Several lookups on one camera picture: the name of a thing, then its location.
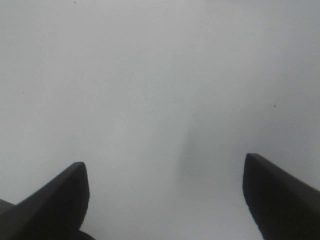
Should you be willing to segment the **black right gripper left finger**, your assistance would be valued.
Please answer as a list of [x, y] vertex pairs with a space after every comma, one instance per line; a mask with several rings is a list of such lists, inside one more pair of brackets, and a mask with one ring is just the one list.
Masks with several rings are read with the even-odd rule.
[[90, 199], [86, 165], [75, 162], [18, 204], [0, 201], [2, 240], [88, 240], [81, 230]]

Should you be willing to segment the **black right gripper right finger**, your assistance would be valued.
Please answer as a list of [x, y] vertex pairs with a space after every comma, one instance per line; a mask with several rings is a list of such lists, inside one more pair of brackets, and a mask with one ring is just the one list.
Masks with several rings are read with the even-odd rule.
[[320, 192], [257, 153], [245, 157], [242, 191], [263, 239], [320, 238]]

